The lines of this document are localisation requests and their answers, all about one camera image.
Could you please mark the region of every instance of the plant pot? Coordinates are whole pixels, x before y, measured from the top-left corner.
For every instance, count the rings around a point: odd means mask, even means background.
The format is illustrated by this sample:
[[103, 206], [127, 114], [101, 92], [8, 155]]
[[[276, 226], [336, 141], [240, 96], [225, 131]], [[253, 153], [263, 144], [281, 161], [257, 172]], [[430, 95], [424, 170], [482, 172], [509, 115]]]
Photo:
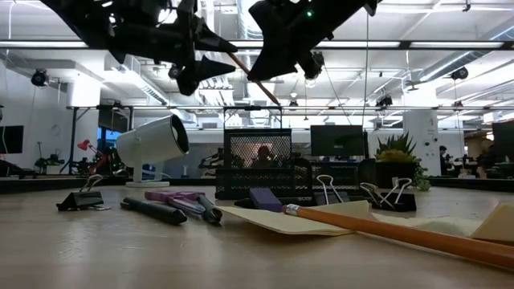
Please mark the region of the plant pot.
[[414, 180], [416, 172], [414, 162], [378, 161], [375, 168], [377, 170], [377, 185], [383, 189], [392, 189], [394, 187], [393, 179], [395, 178], [406, 177]]

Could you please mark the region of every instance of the potted plant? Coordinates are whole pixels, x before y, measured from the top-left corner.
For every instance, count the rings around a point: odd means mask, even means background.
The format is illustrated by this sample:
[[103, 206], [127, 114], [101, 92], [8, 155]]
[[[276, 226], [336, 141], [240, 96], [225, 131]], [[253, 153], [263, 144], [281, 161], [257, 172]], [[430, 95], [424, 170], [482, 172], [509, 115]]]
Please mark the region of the potted plant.
[[413, 186], [420, 190], [428, 190], [430, 183], [423, 176], [426, 171], [420, 162], [421, 159], [413, 155], [416, 144], [412, 144], [409, 133], [401, 136], [390, 136], [385, 143], [378, 140], [377, 158], [377, 185], [380, 188], [390, 189], [394, 186], [394, 178], [409, 178]]

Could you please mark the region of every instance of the person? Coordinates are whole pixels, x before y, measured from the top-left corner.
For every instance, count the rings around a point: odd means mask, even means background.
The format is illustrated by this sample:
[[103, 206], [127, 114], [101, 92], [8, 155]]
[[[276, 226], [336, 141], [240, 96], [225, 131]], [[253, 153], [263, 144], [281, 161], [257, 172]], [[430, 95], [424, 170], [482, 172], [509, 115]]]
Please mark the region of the person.
[[439, 146], [439, 160], [441, 163], [441, 175], [444, 176], [448, 173], [447, 171], [447, 160], [444, 155], [447, 153], [447, 147], [444, 145]]
[[271, 167], [270, 148], [267, 145], [261, 145], [257, 150], [257, 159], [251, 164], [253, 169], [265, 169]]
[[494, 143], [491, 141], [483, 141], [482, 153], [477, 158], [479, 163], [480, 178], [487, 178], [487, 170], [491, 169], [496, 163], [502, 162], [501, 158], [496, 155]]

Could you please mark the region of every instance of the pen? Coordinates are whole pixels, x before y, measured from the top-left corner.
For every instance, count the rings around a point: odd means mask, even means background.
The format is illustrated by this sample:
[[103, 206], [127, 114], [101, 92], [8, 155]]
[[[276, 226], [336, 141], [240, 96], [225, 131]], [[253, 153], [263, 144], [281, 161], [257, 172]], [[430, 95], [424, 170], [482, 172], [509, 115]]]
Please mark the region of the pen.
[[120, 203], [120, 206], [124, 209], [135, 210], [173, 225], [187, 221], [187, 217], [181, 210], [150, 201], [138, 201], [131, 197], [126, 197], [123, 199], [123, 202]]

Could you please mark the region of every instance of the white column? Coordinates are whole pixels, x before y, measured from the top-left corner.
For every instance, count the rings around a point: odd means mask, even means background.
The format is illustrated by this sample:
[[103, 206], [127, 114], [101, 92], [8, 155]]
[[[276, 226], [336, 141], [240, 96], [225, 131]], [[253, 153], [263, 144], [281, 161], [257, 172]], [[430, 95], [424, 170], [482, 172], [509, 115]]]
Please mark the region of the white column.
[[[67, 86], [68, 105], [74, 107], [82, 106], [96, 106], [100, 104], [100, 83], [86, 75], [75, 78], [73, 83]], [[77, 117], [80, 116], [84, 110], [77, 112]], [[91, 150], [83, 151], [79, 149], [76, 144], [90, 140], [96, 147], [97, 130], [98, 130], [98, 111], [91, 109], [86, 112], [76, 122], [75, 131], [75, 149], [73, 154], [73, 161], [80, 161], [83, 157], [87, 157], [90, 161], [94, 156]]]
[[440, 176], [439, 133], [435, 110], [414, 110], [403, 114], [403, 132], [409, 133], [416, 147], [413, 154], [422, 159], [427, 176]]

